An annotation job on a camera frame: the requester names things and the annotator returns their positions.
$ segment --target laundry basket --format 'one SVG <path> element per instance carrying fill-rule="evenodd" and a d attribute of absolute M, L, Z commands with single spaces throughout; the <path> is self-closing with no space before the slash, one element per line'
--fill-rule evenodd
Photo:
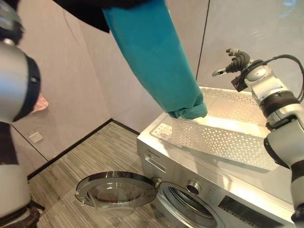
<path fill-rule="evenodd" d="M 278 165 L 264 148 L 266 118 L 251 93 L 201 87 L 208 115 L 172 119 L 170 142 L 262 169 Z"/>

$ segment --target floor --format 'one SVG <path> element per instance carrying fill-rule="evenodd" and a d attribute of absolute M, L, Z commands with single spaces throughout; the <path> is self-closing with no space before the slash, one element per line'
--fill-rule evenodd
<path fill-rule="evenodd" d="M 79 181 L 103 171 L 142 174 L 137 135 L 111 122 L 29 181 L 32 199 L 46 207 L 39 228 L 166 228 L 169 221 L 150 204 L 125 218 L 98 216 L 75 196 Z"/>

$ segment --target front-loading washing machine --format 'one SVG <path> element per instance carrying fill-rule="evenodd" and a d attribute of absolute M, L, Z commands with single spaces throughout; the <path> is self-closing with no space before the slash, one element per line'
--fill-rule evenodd
<path fill-rule="evenodd" d="M 137 139 L 143 174 L 97 173 L 81 180 L 75 196 L 103 216 L 127 216 L 151 203 L 172 227 L 293 228 L 290 171 L 266 171 L 180 148 L 151 132 L 170 126 L 162 114 Z"/>

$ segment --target teal cloth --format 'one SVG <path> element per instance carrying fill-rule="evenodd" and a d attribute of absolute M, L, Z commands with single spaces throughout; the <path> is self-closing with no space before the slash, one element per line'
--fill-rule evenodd
<path fill-rule="evenodd" d="M 164 0 L 103 11 L 131 70 L 162 109 L 174 118 L 204 117 L 203 95 Z"/>

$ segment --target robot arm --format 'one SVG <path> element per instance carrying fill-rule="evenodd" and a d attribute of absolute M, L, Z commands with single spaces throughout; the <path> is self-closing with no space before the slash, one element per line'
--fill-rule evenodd
<path fill-rule="evenodd" d="M 272 60 L 289 58 L 296 61 L 304 76 L 304 69 L 298 59 L 281 55 L 270 60 L 253 61 L 238 49 L 228 49 L 229 56 L 235 56 L 232 63 L 212 75 L 240 71 L 231 81 L 237 91 L 249 87 L 256 103 L 262 110 L 271 133 L 264 139 L 264 146 L 275 162 L 292 171 L 291 194 L 295 209 L 292 220 L 299 227 L 304 224 L 304 98 L 303 85 L 298 98 L 277 78 L 267 66 Z"/>

